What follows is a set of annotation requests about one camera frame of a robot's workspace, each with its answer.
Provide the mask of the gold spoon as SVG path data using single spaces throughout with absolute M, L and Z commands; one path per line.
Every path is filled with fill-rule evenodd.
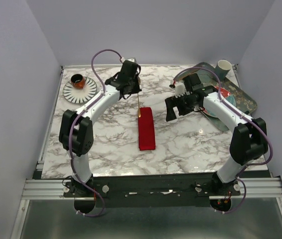
M 140 93 L 140 91 L 141 91 L 141 87 L 140 87 L 141 80 L 140 80 L 139 76 L 137 77 L 137 79 L 138 79 L 138 85 L 139 85 L 139 91 L 138 91 L 138 93 L 137 93 L 137 100 L 138 100 L 138 118 L 140 118 L 140 117 L 141 117 L 141 108 L 140 108 L 140 97 L 139 97 L 139 93 Z

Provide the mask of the red cloth napkin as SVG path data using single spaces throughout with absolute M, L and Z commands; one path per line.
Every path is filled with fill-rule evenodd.
M 138 117 L 139 150 L 155 150 L 155 131 L 152 110 L 150 107 L 140 108 Z

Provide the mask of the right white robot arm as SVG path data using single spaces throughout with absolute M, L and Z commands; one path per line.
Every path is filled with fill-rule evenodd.
M 210 111 L 232 133 L 230 156 L 211 179 L 211 190 L 216 195 L 228 191 L 236 176 L 247 164 L 268 151 L 267 127 L 263 119 L 254 119 L 226 101 L 220 90 L 212 85 L 203 86 L 197 74 L 188 75 L 176 84 L 175 95 L 165 99 L 166 121 L 185 116 L 196 108 Z

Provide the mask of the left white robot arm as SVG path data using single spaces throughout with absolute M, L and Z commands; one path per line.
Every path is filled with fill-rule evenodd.
M 96 192 L 89 180 L 88 152 L 94 142 L 93 126 L 97 119 L 121 99 L 128 99 L 141 91 L 139 74 L 141 66 L 135 58 L 123 62 L 121 69 L 103 83 L 103 88 L 84 106 L 62 116 L 59 141 L 70 156 L 75 191 L 82 197 Z

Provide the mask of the brown black teacup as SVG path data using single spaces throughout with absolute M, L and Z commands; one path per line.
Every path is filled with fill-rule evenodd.
M 70 79 L 71 81 L 71 85 L 75 88 L 75 89 L 83 89 L 85 87 L 86 84 L 86 78 L 81 75 L 81 74 L 75 74 L 71 77 Z

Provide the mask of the red blue patterned plate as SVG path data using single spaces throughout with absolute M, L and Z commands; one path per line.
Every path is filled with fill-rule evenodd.
M 221 95 L 226 99 L 226 101 L 230 104 L 232 104 L 233 106 L 236 106 L 236 100 L 235 97 L 232 93 L 230 93 L 228 90 L 226 90 L 225 88 L 221 88 Z M 203 113 L 207 116 L 213 117 L 213 118 L 217 118 L 211 111 L 209 110 L 204 110 Z

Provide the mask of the striped white saucer plate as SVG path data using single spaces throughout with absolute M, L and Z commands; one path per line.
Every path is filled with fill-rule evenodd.
M 98 89 L 96 82 L 89 77 L 85 77 L 85 80 L 85 86 L 82 89 L 74 88 L 71 81 L 65 84 L 62 93 L 68 102 L 73 104 L 85 104 L 94 97 Z

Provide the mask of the green floral tray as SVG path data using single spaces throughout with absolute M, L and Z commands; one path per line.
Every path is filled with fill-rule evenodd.
M 212 74 L 214 72 L 215 67 L 206 63 L 201 62 L 193 67 L 186 68 L 179 72 L 174 78 L 173 81 L 183 81 L 188 75 L 197 74 L 201 83 L 204 86 L 212 85 L 215 88 L 218 88 L 219 84 Z M 246 114 L 251 114 L 257 109 L 257 102 L 253 100 L 247 93 L 245 93 L 240 87 L 237 85 L 237 79 L 234 74 L 234 70 L 231 69 L 226 78 L 221 81 L 221 87 L 228 90 L 232 93 L 236 100 L 236 108 L 243 111 Z M 228 131 L 229 129 L 226 127 L 224 123 L 222 123 L 218 118 L 213 118 L 205 115 L 211 123 L 216 126 L 220 131 Z

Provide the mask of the dark green white cup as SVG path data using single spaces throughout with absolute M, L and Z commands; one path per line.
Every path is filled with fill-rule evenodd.
M 223 81 L 231 69 L 232 64 L 229 61 L 222 59 L 217 62 L 214 73 L 220 81 Z

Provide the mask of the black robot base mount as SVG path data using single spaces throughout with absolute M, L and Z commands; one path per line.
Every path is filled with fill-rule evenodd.
M 241 194 L 236 180 L 223 184 L 214 173 L 92 177 L 86 185 L 67 177 L 62 184 L 63 196 L 88 215 L 110 208 L 186 206 L 226 212 L 231 198 Z

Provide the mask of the aluminium rail frame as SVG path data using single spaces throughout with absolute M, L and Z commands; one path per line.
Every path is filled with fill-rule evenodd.
M 229 211 L 213 207 L 75 210 L 63 180 L 35 172 L 22 192 L 14 239 L 282 239 L 282 181 L 268 170 L 248 170 Z

